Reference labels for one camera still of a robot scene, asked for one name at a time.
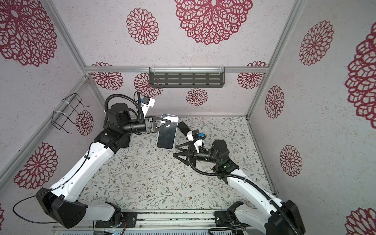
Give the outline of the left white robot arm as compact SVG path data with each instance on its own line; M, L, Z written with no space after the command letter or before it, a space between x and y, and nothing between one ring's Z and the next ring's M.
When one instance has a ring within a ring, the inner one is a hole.
M109 227L119 226L123 222L120 207L110 202L79 202L81 192L104 163L119 149L128 146L131 134L155 133L172 127L171 120L156 116L132 121L130 108L125 103L107 107L105 112L104 129L85 155L51 188L41 188L36 194L44 213L67 229L83 221L102 221Z

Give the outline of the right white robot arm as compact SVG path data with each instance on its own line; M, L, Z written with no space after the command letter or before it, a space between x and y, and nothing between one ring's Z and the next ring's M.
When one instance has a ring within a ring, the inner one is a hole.
M252 181L230 158L227 144L215 140L211 149L196 147L198 137L193 141L177 145L173 154L195 172L215 176L241 193L254 208L237 202L228 208L227 216L232 229L251 227L264 235L303 235L306 232L299 209L292 201L283 201Z

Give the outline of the black phone centre right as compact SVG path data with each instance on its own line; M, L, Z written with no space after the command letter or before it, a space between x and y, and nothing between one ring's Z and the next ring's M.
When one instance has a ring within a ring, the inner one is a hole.
M191 129L183 121L178 123L178 129L184 136L187 136L188 133L191 132Z

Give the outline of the black phone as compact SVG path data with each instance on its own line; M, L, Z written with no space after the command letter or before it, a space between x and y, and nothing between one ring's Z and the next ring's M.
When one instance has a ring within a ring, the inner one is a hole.
M117 148L128 148L130 146L130 139L131 134L124 134L121 136L116 142Z
M191 132L191 129L183 121L178 123L178 129L184 136L187 136L188 133Z

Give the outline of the black phone far left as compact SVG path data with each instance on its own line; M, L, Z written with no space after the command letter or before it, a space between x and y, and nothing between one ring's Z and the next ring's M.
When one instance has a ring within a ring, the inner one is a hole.
M117 148L128 148L130 146L130 139L131 134L124 134L121 136L116 142Z

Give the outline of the grey slotted wall shelf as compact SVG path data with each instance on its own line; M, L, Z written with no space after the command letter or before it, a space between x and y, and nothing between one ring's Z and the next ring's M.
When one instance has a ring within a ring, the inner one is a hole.
M157 69L149 68L152 88L222 88L225 85L225 68L217 69Z

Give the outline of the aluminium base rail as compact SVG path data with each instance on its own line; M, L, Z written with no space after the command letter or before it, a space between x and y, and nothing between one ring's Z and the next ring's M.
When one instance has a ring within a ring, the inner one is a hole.
M303 229L288 210L263 215L241 205L235 210L124 211L116 227L81 222L71 229L53 226L52 235L294 235Z

